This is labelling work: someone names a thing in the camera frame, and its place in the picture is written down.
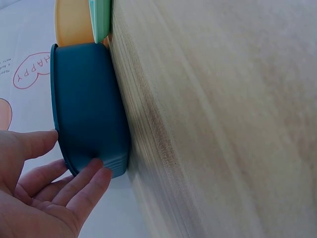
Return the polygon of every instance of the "wooden surface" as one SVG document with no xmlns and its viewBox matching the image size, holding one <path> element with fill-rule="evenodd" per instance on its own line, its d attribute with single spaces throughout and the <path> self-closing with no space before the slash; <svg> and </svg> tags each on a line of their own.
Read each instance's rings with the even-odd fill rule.
<svg viewBox="0 0 317 238">
<path fill-rule="evenodd" d="M 152 237 L 317 237 L 317 2 L 114 0 Z"/>
</svg>

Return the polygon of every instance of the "dark teal bowl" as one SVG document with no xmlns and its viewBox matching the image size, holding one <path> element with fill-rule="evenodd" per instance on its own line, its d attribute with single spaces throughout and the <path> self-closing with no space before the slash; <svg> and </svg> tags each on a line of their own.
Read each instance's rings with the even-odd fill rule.
<svg viewBox="0 0 317 238">
<path fill-rule="evenodd" d="M 130 133 L 109 50 L 95 43 L 53 45 L 51 90 L 58 142 L 71 173 L 97 157 L 113 177 L 124 174 Z"/>
</svg>

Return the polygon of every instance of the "plastic lid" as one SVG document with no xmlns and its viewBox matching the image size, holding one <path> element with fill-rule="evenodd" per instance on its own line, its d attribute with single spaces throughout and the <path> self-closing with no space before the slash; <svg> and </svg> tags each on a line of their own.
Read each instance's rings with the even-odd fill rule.
<svg viewBox="0 0 317 238">
<path fill-rule="evenodd" d="M 109 34 L 111 8 L 111 0 L 89 0 L 95 43 L 101 42 Z"/>
</svg>

